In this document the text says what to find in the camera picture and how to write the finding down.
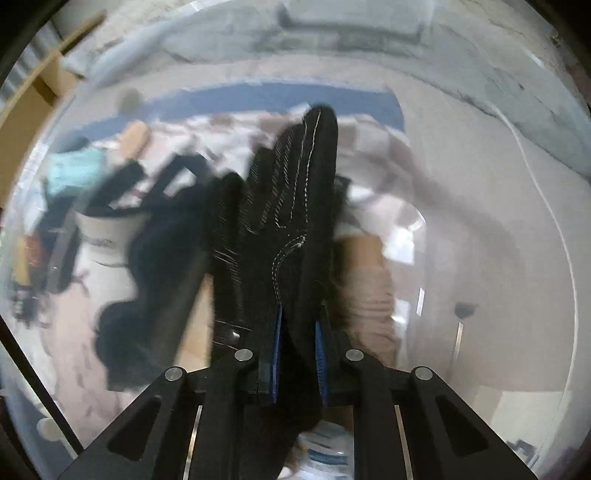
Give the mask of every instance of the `dark blue fabric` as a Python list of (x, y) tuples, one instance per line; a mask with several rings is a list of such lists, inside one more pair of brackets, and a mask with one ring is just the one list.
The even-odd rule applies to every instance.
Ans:
[[(337, 116), (367, 113), (379, 123), (404, 131), (398, 99), (390, 90), (359, 90), (314, 83), (236, 83), (200, 90), (179, 90), (146, 102), (137, 119), (181, 120), (210, 113), (262, 110), (286, 113), (302, 103), (330, 105)], [(129, 122), (121, 115), (85, 125), (76, 132), (91, 141), (121, 132)]]

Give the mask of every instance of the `glove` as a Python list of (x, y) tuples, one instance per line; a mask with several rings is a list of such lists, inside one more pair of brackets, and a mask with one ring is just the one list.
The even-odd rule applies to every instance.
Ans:
[(314, 107), (272, 150), (255, 153), (246, 182), (236, 173), (221, 179), (209, 219), (214, 342), (241, 348), (248, 332), (282, 306), (295, 351), (316, 370), (314, 326), (327, 294), (337, 135), (333, 110)]

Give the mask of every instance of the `tan oval object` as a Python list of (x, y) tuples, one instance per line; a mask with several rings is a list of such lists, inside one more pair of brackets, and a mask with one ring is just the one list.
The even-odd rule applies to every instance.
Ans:
[(124, 160), (135, 160), (150, 139), (150, 128), (140, 120), (131, 122), (121, 132), (119, 155)]

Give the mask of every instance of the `round metal bolt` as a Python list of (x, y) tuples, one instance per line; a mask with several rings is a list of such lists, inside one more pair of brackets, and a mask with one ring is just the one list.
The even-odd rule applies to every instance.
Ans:
[(234, 354), (234, 358), (239, 362), (246, 362), (252, 358), (252, 352), (248, 348), (243, 348)]
[(169, 382), (174, 382), (183, 376), (183, 371), (179, 367), (171, 367), (166, 370), (164, 378)]
[(352, 348), (351, 350), (347, 350), (345, 357), (347, 357), (352, 362), (359, 362), (360, 360), (363, 360), (363, 352), (361, 350), (357, 350), (356, 348)]
[(427, 367), (418, 367), (414, 374), (419, 380), (431, 380), (433, 378), (433, 372)]

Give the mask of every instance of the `white cord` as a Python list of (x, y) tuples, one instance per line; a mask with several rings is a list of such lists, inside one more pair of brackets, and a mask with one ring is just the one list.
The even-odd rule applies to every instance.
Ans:
[[(577, 345), (578, 345), (578, 341), (579, 341), (579, 302), (578, 302), (578, 295), (577, 295), (577, 285), (574, 280), (573, 263), (572, 263), (572, 260), (570, 259), (569, 248), (566, 245), (566, 241), (564, 239), (564, 233), (562, 232), (562, 229), (560, 228), (560, 224), (558, 223), (558, 219), (556, 218), (556, 215), (554, 214), (554, 211), (552, 210), (552, 207), (550, 206), (548, 199), (546, 198), (546, 196), (544, 195), (544, 192), (542, 192), (542, 189), (540, 188), (540, 184), (538, 183), (538, 180), (535, 178), (534, 172), (532, 171), (529, 162), (527, 161), (527, 156), (525, 155), (525, 151), (523, 149), (523, 145), (521, 144), (521, 140), (519, 139), (519, 134), (517, 133), (517, 130), (515, 129), (513, 124), (511, 124), (511, 122), (509, 122), (507, 117), (503, 114), (503, 112), (501, 112), (499, 110), (499, 108), (496, 105), (489, 102), (488, 106), (494, 111), (494, 113), (497, 115), (497, 117), (507, 126), (507, 128), (511, 131), (513, 138), (515, 138), (515, 141), (517, 142), (517, 146), (519, 147), (519, 151), (521, 152), (521, 158), (525, 164), (525, 167), (527, 168), (527, 171), (530, 174), (530, 177), (531, 177), (532, 182), (534, 183), (535, 189), (538, 191), (538, 194), (540, 195), (542, 201), (544, 202), (546, 209), (548, 210), (550, 216), (552, 217), (552, 221), (554, 222), (554, 226), (558, 230), (558, 235), (560, 236), (560, 241), (562, 242), (562, 247), (564, 249), (564, 254), (566, 255), (566, 261), (569, 265), (570, 282), (571, 282), (571, 286), (573, 289), (573, 303), (574, 303), (573, 353), (570, 357), (570, 367), (569, 367), (569, 374), (566, 377), (566, 385), (564, 386), (564, 391), (562, 393), (562, 396), (560, 397), (560, 402), (558, 403), (556, 413), (554, 414), (554, 417), (552, 419), (551, 432), (553, 432), (553, 436), (555, 437), (557, 430), (558, 430), (558, 425), (556, 425), (557, 420), (558, 420), (558, 412), (562, 408), (562, 405), (565, 400), (566, 392), (570, 389), (570, 384), (571, 384), (572, 376), (573, 376), (574, 358), (577, 354)], [(544, 441), (542, 442), (542, 445), (541, 445), (538, 455), (536, 457), (538, 457), (538, 458), (541, 457), (541, 452), (544, 449), (544, 446), (546, 445), (547, 440), (548, 440), (548, 437), (546, 437), (546, 439), (544, 439)]]

